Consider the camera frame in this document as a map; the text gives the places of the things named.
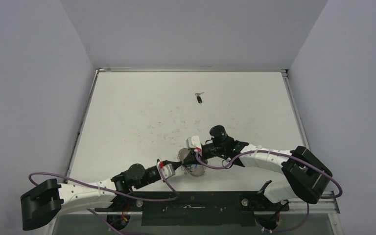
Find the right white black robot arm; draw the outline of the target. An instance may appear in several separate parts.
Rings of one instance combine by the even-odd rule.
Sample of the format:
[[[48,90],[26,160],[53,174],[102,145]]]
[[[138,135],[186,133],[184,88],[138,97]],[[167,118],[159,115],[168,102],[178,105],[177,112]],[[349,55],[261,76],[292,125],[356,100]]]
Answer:
[[[271,150],[230,137],[222,125],[210,130],[210,140],[201,143],[198,136],[187,139],[187,153],[180,154],[185,168],[200,165],[209,169],[229,169],[233,165],[257,167],[282,174],[285,181],[269,182],[261,189],[271,203],[299,198],[308,204],[317,204],[329,182],[332,172],[306,147],[292,150]]]

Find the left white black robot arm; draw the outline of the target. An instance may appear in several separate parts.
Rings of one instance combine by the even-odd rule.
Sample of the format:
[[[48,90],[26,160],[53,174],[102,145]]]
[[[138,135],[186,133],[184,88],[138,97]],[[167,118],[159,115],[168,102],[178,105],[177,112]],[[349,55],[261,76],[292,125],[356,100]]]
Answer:
[[[50,172],[41,175],[50,176],[40,184],[33,180],[37,173],[28,177],[34,188],[21,197],[22,227],[31,231],[49,224],[58,216],[89,209],[112,208],[120,199],[133,199],[147,202],[167,202],[177,197],[151,199],[136,197],[134,189],[140,189],[157,181],[167,183],[168,178],[175,175],[175,170],[182,162],[160,161],[149,168],[134,164],[126,171],[113,178],[94,183],[79,180]]]

